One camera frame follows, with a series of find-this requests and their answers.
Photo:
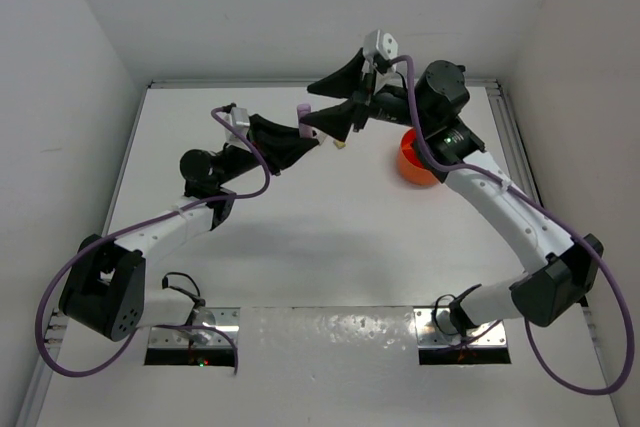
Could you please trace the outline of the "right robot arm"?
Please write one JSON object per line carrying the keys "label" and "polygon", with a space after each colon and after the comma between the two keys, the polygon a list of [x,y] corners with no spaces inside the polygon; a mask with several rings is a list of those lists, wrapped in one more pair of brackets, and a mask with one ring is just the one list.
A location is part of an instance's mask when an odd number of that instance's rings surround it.
{"label": "right robot arm", "polygon": [[422,145],[419,162],[436,179],[462,196],[489,222],[519,259],[519,276],[490,286],[478,284],[456,296],[440,319],[447,334],[461,336],[486,322],[524,318],[547,327],[593,287],[594,254],[603,246],[593,235],[574,239],[549,214],[529,205],[528,197],[502,173],[481,139],[460,118],[469,102],[464,68],[437,60],[415,86],[377,87],[392,64],[362,53],[331,75],[310,84],[308,92],[335,98],[339,105],[303,117],[304,124],[343,141],[376,119],[416,126],[411,147]]}

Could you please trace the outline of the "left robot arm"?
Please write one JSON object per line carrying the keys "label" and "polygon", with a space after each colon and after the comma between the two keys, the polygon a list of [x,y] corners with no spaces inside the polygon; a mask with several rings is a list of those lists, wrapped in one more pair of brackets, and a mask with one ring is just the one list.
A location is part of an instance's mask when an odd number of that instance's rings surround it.
{"label": "left robot arm", "polygon": [[239,196],[226,189],[228,182],[255,168],[279,174],[320,144],[257,114],[232,126],[220,151],[183,154],[184,194],[160,222],[109,240],[93,235],[83,241],[59,299],[64,314],[112,341],[138,328],[189,323],[205,303],[201,296],[168,284],[149,287],[147,274],[229,217]]}

